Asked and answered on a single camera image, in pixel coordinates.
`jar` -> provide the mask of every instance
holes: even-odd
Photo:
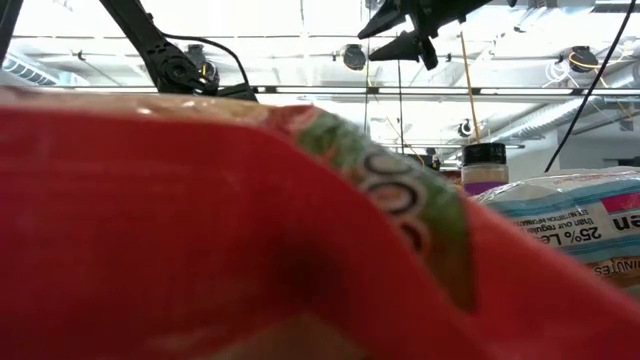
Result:
[[[462,187],[469,195],[509,183],[504,144],[467,145],[462,149]]]

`red bag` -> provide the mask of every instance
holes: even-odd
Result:
[[[371,202],[262,130],[0,118],[3,359],[636,353],[634,303],[468,200],[473,314]]]

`black cable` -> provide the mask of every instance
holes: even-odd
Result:
[[[201,43],[205,43],[207,45],[211,45],[211,46],[215,46],[218,49],[226,52],[227,54],[231,55],[231,57],[236,61],[236,64],[238,64],[238,68],[240,69],[240,74],[242,74],[242,80],[247,84],[247,86],[250,86],[249,84],[249,77],[247,76],[247,72],[244,70],[244,66],[242,66],[242,62],[240,62],[240,58],[238,58],[238,55],[236,55],[236,53],[234,53],[231,49],[229,49],[228,47],[217,43],[215,41],[209,40],[209,39],[205,39],[205,38],[201,38],[201,37],[197,37],[197,36],[186,36],[186,35],[171,35],[171,34],[167,34],[164,32],[161,32],[162,35],[166,38],[169,39],[175,39],[175,40],[184,40],[184,41],[198,41]]]
[[[400,102],[400,144],[402,144],[402,155],[404,155],[404,118],[402,116],[402,69],[398,60],[398,100]]]
[[[369,21],[371,21],[371,8],[369,8]],[[365,135],[369,136],[369,138],[371,138],[371,134],[369,129],[367,129],[367,117],[369,116],[369,67],[371,66],[371,60],[369,60],[369,57],[371,56],[371,38],[367,39],[367,73],[365,74],[365,78],[364,78],[364,133]]]
[[[627,27],[627,23],[629,22],[629,18],[631,17],[631,13],[633,13],[633,8],[635,6],[636,6],[636,0],[631,0],[631,4],[629,4],[629,9],[627,10],[627,14],[624,16],[624,20],[622,20],[620,29],[618,30],[616,37],[613,39],[613,43],[611,44],[611,47],[607,52],[607,56],[604,58],[604,61],[602,62],[602,66],[600,66],[600,69],[598,69],[598,73],[596,74],[595,79],[593,79],[593,83],[591,84],[591,86],[589,86],[589,90],[587,90],[587,94],[584,96],[584,99],[582,99],[582,104],[580,104],[580,107],[576,112],[576,116],[574,116],[573,120],[571,120],[571,124],[569,124],[569,128],[567,129],[567,132],[564,134],[564,137],[562,138],[562,141],[560,141],[558,148],[553,153],[551,160],[549,160],[549,164],[547,164],[547,167],[544,170],[545,173],[549,172],[549,170],[551,169],[551,166],[553,166],[553,163],[556,161],[556,158],[558,157],[558,155],[560,154],[560,151],[564,147],[564,144],[569,139],[569,135],[571,135],[573,128],[576,126],[576,123],[578,122],[578,119],[580,118],[580,115],[582,114],[584,107],[587,105],[587,102],[589,101],[589,97],[591,96],[591,93],[593,93],[593,90],[596,88],[596,85],[598,85],[598,81],[600,81],[600,78],[604,73],[604,69],[607,67],[607,64],[609,63],[609,59],[611,59],[611,56],[613,56],[613,53],[616,51],[618,42],[622,37],[622,33],[624,32],[624,29]]]
[[[109,81],[111,81],[112,83],[116,84],[117,86],[124,86],[123,83],[121,83],[118,80],[112,78],[111,76],[109,76],[109,74],[107,74],[104,71],[98,69],[96,66],[93,66],[92,64],[90,64],[89,61],[87,61],[87,58],[84,57],[84,54],[82,53],[82,50],[80,50],[78,52],[76,57],[78,58],[78,60],[82,61],[85,65],[87,65],[88,67],[92,68],[94,71],[96,71],[100,75],[102,75],[102,76],[106,77],[107,79],[109,79]]]

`blue and white package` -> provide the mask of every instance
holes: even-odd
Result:
[[[475,199],[640,296],[640,169],[570,170]]]

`white wall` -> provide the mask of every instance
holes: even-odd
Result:
[[[507,165],[509,166],[509,181],[520,181],[543,174],[547,163],[551,159],[558,144],[557,131],[551,131],[541,140],[522,142],[524,149],[507,150]],[[556,160],[552,170],[560,169],[560,162]]]
[[[528,140],[522,150],[507,150],[509,181],[542,175],[566,128],[545,134],[542,140]],[[609,125],[584,135],[570,136],[551,171],[601,169],[617,164],[612,160],[640,156],[640,131],[620,132]]]
[[[638,139],[597,139],[571,137],[560,153],[562,169],[601,169],[608,159],[632,159],[640,156]]]

